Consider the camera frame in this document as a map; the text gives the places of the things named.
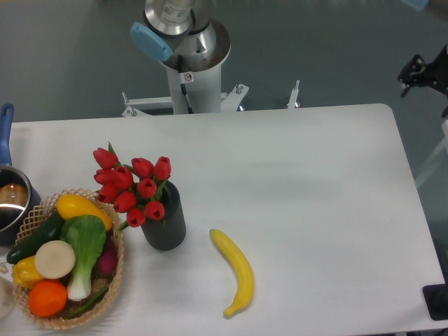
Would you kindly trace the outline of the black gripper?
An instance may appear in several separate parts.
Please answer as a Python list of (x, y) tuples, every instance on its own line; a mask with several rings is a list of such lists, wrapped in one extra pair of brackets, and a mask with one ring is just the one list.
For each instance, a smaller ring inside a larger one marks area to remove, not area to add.
[(398, 75), (404, 98), (411, 88), (427, 87), (447, 97), (447, 45), (432, 62), (427, 63), (422, 56), (415, 55), (406, 63)]

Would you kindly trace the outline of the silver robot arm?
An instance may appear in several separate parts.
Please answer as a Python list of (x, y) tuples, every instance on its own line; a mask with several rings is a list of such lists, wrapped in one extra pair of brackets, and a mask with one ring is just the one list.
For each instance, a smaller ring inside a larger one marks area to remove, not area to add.
[[(131, 99), (127, 110), (163, 109), (174, 114), (243, 111), (249, 87), (237, 84), (221, 92), (221, 66), (231, 49), (227, 29), (211, 17), (212, 1), (146, 1), (144, 23), (134, 22), (130, 36), (147, 57), (166, 71), (169, 97)], [(401, 97), (411, 88), (431, 88), (447, 97), (447, 44), (432, 62), (415, 55), (398, 75)]]

